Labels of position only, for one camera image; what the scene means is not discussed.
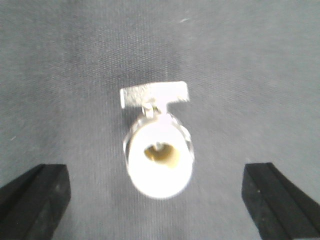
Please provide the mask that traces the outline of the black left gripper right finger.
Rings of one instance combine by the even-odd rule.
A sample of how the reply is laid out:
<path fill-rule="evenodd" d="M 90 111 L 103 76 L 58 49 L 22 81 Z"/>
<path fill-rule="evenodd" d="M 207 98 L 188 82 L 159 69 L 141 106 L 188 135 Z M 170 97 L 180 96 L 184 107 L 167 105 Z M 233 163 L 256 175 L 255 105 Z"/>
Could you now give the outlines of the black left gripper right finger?
<path fill-rule="evenodd" d="M 244 167 L 241 197 L 263 240 L 318 240 L 320 205 L 273 163 Z"/>

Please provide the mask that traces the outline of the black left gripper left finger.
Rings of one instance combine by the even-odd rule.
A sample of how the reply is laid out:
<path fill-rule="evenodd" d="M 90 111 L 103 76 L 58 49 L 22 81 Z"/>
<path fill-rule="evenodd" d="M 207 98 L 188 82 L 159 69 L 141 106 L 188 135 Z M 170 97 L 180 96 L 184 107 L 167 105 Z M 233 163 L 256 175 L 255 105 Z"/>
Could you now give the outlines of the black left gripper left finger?
<path fill-rule="evenodd" d="M 0 189 L 0 238 L 50 240 L 71 200 L 65 164 L 39 164 Z"/>

